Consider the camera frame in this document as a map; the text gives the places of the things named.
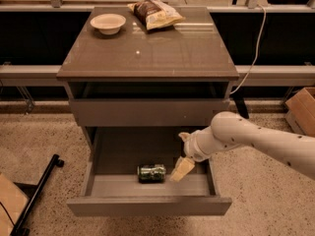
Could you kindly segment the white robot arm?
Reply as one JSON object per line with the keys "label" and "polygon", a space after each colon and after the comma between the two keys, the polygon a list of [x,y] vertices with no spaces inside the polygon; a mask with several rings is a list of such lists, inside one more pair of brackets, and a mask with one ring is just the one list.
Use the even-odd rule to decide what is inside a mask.
{"label": "white robot arm", "polygon": [[236,113],[216,114],[211,125],[191,134],[182,132],[184,154],[170,180],[181,181],[197,162],[208,160],[219,151],[241,146],[252,147],[295,171],[315,179],[315,138],[257,126]]}

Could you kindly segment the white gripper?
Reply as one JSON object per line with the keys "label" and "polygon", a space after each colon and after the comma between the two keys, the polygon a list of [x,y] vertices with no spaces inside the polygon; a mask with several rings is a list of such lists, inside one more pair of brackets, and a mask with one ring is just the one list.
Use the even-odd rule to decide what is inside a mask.
{"label": "white gripper", "polygon": [[220,149],[220,142],[215,138],[211,127],[191,134],[181,132],[178,136],[184,143],[184,153],[187,157],[180,156],[175,163],[170,174],[170,180],[175,182],[181,181],[190,173],[195,167],[195,162],[209,159],[213,152]]}

